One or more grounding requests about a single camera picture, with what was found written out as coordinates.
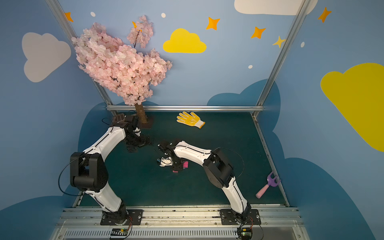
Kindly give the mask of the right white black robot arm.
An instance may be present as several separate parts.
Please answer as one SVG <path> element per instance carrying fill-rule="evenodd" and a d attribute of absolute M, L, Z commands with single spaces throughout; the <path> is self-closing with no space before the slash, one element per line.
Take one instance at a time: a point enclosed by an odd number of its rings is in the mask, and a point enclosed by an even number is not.
<path fill-rule="evenodd" d="M 158 160 L 161 167 L 170 166 L 178 173 L 184 169 L 186 161 L 194 162 L 204 168 L 209 181 L 222 189 L 231 206 L 231 215 L 240 223 L 245 224 L 250 218 L 251 205 L 241 193 L 234 173 L 234 167 L 219 148 L 215 150 L 201 149 L 185 141 L 169 143 L 163 141 L 158 149 L 164 156 Z"/>

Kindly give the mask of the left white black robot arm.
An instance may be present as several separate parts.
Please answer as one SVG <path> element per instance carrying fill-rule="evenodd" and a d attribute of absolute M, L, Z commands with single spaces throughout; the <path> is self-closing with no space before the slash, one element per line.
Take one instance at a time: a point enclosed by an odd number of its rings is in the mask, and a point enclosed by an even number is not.
<path fill-rule="evenodd" d="M 129 151 L 149 145 L 148 136 L 131 123 L 118 122 L 90 147 L 75 152 L 70 157 L 70 184 L 91 196 L 102 208 L 102 226 L 131 226 L 132 217 L 124 201 L 109 185 L 109 173 L 105 161 L 112 150 L 125 142 Z"/>

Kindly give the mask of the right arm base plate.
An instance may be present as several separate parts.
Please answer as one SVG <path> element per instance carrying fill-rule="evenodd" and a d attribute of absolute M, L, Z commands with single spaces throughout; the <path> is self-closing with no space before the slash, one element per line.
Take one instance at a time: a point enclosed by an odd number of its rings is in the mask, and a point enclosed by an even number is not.
<path fill-rule="evenodd" d="M 222 225 L 261 225 L 261 217 L 259 211 L 256 209 L 251 209 L 248 216 L 244 219 L 243 216 L 239 213 L 232 211 L 231 209 L 221 209 L 220 217 Z"/>

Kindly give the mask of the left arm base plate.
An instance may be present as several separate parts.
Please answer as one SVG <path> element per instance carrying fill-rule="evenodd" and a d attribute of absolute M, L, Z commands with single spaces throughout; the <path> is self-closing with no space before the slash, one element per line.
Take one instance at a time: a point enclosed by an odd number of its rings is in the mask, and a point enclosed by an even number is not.
<path fill-rule="evenodd" d="M 122 210 L 114 213 L 102 211 L 101 226 L 139 226 L 143 210 Z"/>

